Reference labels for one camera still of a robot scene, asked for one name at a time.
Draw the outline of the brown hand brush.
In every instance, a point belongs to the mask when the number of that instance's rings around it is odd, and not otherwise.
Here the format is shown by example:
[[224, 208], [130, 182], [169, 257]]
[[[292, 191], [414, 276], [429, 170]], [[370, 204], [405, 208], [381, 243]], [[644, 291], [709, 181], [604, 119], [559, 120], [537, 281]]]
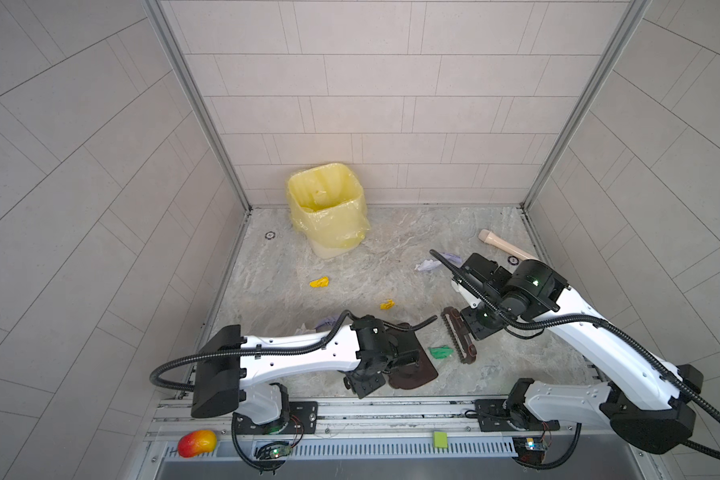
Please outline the brown hand brush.
[[454, 349], [462, 364], [473, 364], [477, 359], [477, 349], [472, 342], [470, 331], [462, 319], [459, 311], [451, 306], [445, 307], [441, 312]]

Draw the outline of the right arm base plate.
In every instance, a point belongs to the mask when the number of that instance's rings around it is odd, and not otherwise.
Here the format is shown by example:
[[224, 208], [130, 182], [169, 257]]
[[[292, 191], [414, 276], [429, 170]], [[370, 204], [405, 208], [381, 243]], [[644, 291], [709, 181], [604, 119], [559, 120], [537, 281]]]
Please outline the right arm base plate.
[[523, 407], [510, 409], [504, 399], [478, 399], [472, 409], [463, 412], [467, 419], [477, 420], [481, 432], [558, 431], [557, 420], [542, 422]]

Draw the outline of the brown dustpan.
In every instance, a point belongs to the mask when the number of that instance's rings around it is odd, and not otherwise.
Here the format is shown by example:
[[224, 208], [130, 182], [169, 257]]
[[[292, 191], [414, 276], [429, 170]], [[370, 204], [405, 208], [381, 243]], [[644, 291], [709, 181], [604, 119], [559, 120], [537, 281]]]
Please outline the brown dustpan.
[[414, 332], [389, 330], [396, 339], [398, 357], [387, 374], [391, 388], [414, 390], [435, 380], [438, 372]]

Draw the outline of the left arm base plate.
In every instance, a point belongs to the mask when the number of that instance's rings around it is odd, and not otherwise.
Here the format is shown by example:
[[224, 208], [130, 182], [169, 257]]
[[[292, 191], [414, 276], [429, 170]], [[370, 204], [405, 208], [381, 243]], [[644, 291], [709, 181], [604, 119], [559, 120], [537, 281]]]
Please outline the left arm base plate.
[[314, 434], [318, 413], [315, 401], [290, 401], [280, 416], [268, 423], [256, 424], [249, 417], [239, 414], [232, 426], [242, 435]]

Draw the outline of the yellow-lined trash bin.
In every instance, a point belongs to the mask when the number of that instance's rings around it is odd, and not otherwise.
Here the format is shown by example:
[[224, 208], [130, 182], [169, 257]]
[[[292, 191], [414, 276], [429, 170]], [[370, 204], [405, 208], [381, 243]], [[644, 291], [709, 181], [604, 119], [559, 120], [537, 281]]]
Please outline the yellow-lined trash bin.
[[370, 230], [365, 192], [354, 172], [330, 163], [291, 175], [286, 198], [293, 227], [321, 259], [347, 253]]

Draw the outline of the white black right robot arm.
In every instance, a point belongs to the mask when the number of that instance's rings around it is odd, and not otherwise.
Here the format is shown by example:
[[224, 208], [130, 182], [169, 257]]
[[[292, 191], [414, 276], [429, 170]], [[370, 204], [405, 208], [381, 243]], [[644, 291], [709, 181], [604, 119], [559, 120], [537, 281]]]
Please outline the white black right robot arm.
[[476, 340], [500, 331], [532, 340], [549, 331], [581, 353], [605, 376], [593, 385], [552, 385], [519, 379], [505, 401], [509, 423], [536, 430], [552, 421], [608, 428], [630, 445], [664, 454], [684, 445], [720, 460], [720, 451], [692, 441], [697, 411], [720, 424], [720, 411], [701, 395], [702, 373], [655, 356], [598, 313], [547, 264], [527, 259], [508, 271], [474, 253], [457, 266], [432, 257], [452, 274], [468, 303], [453, 332]]

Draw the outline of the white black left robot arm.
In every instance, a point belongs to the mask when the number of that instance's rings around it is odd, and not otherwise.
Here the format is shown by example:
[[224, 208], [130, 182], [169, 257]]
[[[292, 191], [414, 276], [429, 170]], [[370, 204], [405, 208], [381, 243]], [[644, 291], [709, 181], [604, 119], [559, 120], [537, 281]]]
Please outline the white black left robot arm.
[[281, 379], [337, 371], [343, 374], [345, 387], [363, 399], [398, 370], [419, 365], [423, 351], [416, 334], [435, 320], [393, 324], [344, 310], [323, 334], [279, 338], [245, 337], [240, 326], [232, 325], [200, 352], [156, 367], [149, 381], [159, 388], [191, 393], [194, 418], [232, 414], [231, 439], [238, 457], [259, 473], [276, 473], [294, 446], [272, 442], [248, 456], [238, 435], [243, 419], [270, 433], [293, 421]]

